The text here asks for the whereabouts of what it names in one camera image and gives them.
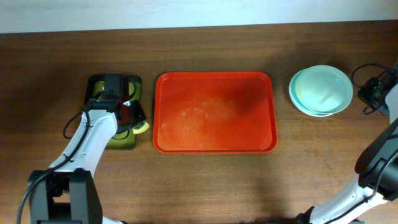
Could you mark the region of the green and yellow sponge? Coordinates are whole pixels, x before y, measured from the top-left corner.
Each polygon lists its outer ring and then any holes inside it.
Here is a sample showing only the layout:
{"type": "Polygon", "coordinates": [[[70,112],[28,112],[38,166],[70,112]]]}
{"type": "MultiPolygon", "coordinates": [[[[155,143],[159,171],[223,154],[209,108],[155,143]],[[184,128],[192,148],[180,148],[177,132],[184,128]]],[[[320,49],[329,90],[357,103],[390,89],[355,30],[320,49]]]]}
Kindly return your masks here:
{"type": "Polygon", "coordinates": [[[141,134],[144,133],[149,129],[149,124],[146,121],[142,121],[139,124],[135,125],[132,127],[132,133],[133,134],[141,134]]]}

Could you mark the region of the pale green plate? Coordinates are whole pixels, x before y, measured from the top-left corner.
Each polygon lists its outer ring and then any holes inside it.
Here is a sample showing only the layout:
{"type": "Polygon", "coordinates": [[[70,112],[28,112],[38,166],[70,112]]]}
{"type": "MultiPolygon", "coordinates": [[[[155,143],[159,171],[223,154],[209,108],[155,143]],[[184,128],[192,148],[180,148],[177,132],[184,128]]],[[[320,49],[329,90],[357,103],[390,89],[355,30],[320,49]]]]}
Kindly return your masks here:
{"type": "Polygon", "coordinates": [[[303,70],[295,81],[295,94],[309,110],[335,114],[343,111],[353,99],[353,86],[348,76],[329,65],[316,65],[303,70]]]}

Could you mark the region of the white plate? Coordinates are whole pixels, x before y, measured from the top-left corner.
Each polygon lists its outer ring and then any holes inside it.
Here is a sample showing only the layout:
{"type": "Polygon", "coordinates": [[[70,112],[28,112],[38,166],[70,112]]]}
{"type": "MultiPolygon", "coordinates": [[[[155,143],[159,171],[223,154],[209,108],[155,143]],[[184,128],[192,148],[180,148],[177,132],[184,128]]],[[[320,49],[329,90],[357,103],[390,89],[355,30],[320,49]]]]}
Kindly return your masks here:
{"type": "Polygon", "coordinates": [[[290,93],[290,99],[292,100],[292,103],[295,105],[295,107],[300,110],[301,112],[309,115],[309,116],[314,116],[314,117],[327,117],[330,116],[331,113],[318,113],[318,112],[314,112],[309,110],[308,108],[304,107],[303,104],[301,104],[301,102],[299,102],[298,98],[290,93]]]}

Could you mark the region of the light blue plate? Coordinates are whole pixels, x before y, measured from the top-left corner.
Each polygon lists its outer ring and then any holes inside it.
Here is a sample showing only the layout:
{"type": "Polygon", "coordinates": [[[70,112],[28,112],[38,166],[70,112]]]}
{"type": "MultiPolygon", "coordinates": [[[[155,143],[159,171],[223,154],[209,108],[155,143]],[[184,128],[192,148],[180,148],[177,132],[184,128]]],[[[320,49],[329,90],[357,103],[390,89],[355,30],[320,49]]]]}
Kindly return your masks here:
{"type": "Polygon", "coordinates": [[[289,83],[289,96],[290,96],[290,93],[292,93],[292,94],[294,94],[294,95],[298,98],[298,96],[297,96],[297,94],[296,94],[296,91],[295,91],[295,84],[296,84],[296,81],[297,81],[298,77],[300,76],[300,74],[301,74],[302,72],[303,72],[303,70],[297,72],[297,73],[292,77],[292,79],[291,79],[291,81],[290,81],[290,83],[289,83]]]}

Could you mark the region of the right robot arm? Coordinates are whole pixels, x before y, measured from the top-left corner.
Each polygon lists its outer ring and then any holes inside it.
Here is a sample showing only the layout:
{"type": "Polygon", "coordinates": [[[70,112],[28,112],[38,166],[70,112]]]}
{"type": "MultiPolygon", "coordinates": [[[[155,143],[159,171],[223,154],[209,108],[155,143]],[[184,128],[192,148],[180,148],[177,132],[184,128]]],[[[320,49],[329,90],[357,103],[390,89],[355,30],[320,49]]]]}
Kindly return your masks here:
{"type": "Polygon", "coordinates": [[[294,223],[359,223],[364,212],[397,199],[397,84],[385,103],[390,125],[360,155],[351,182],[329,201],[297,215],[294,223]]]}

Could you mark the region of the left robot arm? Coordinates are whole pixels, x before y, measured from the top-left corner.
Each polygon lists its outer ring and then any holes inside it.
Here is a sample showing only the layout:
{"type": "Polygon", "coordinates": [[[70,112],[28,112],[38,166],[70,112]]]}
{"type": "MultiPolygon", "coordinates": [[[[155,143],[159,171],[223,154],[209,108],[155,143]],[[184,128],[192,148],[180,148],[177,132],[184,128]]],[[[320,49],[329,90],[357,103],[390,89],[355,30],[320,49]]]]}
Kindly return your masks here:
{"type": "Polygon", "coordinates": [[[139,100],[94,98],[79,115],[79,127],[62,154],[29,177],[21,202],[29,202],[32,223],[113,223],[103,214],[93,176],[110,139],[135,126],[146,130],[146,115],[139,100]]]}

